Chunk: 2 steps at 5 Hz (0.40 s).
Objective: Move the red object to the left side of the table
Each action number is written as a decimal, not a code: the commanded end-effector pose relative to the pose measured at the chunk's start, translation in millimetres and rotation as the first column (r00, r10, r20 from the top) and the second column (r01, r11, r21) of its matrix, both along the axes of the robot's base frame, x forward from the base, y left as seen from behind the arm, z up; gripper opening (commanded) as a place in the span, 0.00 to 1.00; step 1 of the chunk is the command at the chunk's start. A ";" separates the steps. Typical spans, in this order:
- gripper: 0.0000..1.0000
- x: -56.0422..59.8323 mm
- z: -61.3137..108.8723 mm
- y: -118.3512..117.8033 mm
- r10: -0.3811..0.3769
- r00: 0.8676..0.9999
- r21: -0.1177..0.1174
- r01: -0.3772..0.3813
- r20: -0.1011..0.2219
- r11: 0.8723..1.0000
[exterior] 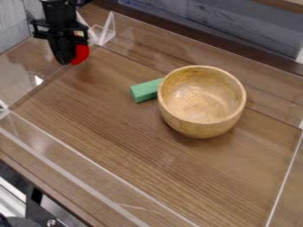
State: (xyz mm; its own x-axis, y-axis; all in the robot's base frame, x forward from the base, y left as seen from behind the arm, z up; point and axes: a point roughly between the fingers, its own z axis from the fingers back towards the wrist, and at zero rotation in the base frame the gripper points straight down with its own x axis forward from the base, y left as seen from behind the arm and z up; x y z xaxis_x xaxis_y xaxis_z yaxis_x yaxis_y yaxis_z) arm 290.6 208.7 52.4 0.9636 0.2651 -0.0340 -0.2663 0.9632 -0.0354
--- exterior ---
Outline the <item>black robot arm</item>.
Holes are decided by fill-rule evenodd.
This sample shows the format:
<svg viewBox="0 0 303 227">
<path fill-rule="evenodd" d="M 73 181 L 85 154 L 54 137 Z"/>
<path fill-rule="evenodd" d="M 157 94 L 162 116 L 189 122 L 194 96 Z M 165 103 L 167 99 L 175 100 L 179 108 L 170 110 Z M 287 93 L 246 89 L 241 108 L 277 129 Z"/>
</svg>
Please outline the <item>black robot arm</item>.
<svg viewBox="0 0 303 227">
<path fill-rule="evenodd" d="M 46 39 L 61 65 L 78 65 L 90 56 L 90 27 L 78 21 L 78 8 L 91 0 L 39 0 L 46 18 L 33 20 L 34 37 Z"/>
</svg>

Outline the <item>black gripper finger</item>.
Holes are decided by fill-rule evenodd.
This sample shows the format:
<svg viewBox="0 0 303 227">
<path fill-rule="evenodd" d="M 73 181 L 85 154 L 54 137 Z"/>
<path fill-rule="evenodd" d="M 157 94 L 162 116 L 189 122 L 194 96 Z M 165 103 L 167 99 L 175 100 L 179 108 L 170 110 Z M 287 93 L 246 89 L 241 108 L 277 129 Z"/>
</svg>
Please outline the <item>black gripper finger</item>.
<svg viewBox="0 0 303 227">
<path fill-rule="evenodd" d="M 66 37 L 55 37 L 49 39 L 49 44 L 58 63 L 61 65 L 67 65 L 77 57 L 75 42 Z"/>
</svg>

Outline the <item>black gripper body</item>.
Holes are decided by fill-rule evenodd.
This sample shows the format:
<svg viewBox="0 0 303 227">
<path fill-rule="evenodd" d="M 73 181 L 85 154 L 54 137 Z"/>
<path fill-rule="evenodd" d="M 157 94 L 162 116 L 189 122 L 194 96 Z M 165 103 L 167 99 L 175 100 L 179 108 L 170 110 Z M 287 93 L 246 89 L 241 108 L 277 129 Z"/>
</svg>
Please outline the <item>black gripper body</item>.
<svg viewBox="0 0 303 227">
<path fill-rule="evenodd" d="M 59 41 L 66 38 L 73 43 L 89 43 L 90 27 L 78 21 L 75 7 L 45 7 L 46 18 L 31 20 L 34 37 Z"/>
</svg>

